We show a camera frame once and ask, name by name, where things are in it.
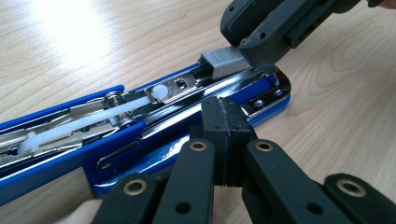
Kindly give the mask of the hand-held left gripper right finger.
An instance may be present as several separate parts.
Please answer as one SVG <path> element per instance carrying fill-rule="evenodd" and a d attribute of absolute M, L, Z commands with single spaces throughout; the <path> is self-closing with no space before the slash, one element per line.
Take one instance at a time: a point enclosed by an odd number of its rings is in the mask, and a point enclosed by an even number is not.
<path fill-rule="evenodd" d="M 255 137 L 241 106 L 234 100 L 224 98 L 226 145 L 223 168 L 223 186 L 241 187 L 245 180 L 244 151 L 247 143 Z"/>

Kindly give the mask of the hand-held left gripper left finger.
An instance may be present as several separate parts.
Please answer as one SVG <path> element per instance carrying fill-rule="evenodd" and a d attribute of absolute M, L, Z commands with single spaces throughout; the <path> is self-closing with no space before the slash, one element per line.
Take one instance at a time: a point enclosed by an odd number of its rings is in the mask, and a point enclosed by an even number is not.
<path fill-rule="evenodd" d="M 199 125 L 191 125 L 190 138 L 201 138 L 215 146 L 214 184 L 226 186 L 226 147 L 229 135 L 226 129 L 226 119 L 223 112 L 224 106 L 217 97 L 203 100 L 201 103 L 202 121 Z"/>

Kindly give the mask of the grey strip of staples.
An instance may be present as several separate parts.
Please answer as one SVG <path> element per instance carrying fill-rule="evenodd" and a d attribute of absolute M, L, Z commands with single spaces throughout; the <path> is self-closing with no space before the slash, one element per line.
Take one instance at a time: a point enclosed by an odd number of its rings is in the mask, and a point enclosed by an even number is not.
<path fill-rule="evenodd" d="M 211 77 L 214 80 L 226 78 L 250 67 L 250 64 L 235 47 L 203 52 L 199 62 L 200 64 L 207 64 L 213 69 Z"/>

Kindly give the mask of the blue stapler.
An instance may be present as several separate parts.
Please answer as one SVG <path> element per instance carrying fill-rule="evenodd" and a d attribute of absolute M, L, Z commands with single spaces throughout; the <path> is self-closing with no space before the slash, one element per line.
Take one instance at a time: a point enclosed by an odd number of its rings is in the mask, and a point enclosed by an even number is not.
<path fill-rule="evenodd" d="M 0 206 L 78 167 L 98 197 L 126 175 L 161 170 L 176 160 L 190 127 L 200 124 L 206 99 L 234 100 L 251 126 L 277 115 L 289 103 L 290 81 L 275 66 L 248 68 L 221 80 L 213 80 L 211 72 L 207 65 L 194 64 L 132 91 L 119 85 L 0 123 Z M 103 119 L 47 143 L 39 152 L 17 150 L 29 133 L 43 133 L 148 96 L 161 85 L 169 90 L 166 98 L 132 110 L 124 123 Z"/>

